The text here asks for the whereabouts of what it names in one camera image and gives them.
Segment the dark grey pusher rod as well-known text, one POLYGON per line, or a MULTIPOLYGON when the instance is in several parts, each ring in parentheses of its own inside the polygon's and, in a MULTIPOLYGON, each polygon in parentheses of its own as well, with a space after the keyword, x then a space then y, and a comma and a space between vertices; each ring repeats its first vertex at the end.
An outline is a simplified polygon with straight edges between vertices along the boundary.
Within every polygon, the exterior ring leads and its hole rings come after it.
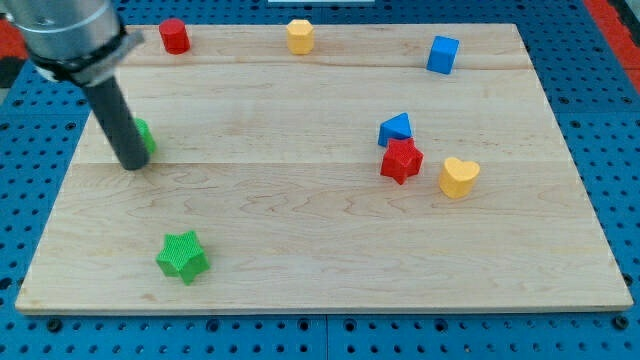
POLYGON ((131 111, 115 77, 82 87, 103 133, 125 170, 142 169, 150 159, 131 111))

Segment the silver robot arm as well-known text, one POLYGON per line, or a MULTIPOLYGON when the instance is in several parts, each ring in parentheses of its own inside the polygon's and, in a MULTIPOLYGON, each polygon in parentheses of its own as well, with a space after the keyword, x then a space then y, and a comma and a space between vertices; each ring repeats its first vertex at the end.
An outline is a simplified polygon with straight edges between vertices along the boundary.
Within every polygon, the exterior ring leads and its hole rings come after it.
POLYGON ((115 78, 143 34, 126 29, 110 0, 1 0, 1 13, 43 77, 81 88, 121 166, 147 165, 149 150, 115 78))

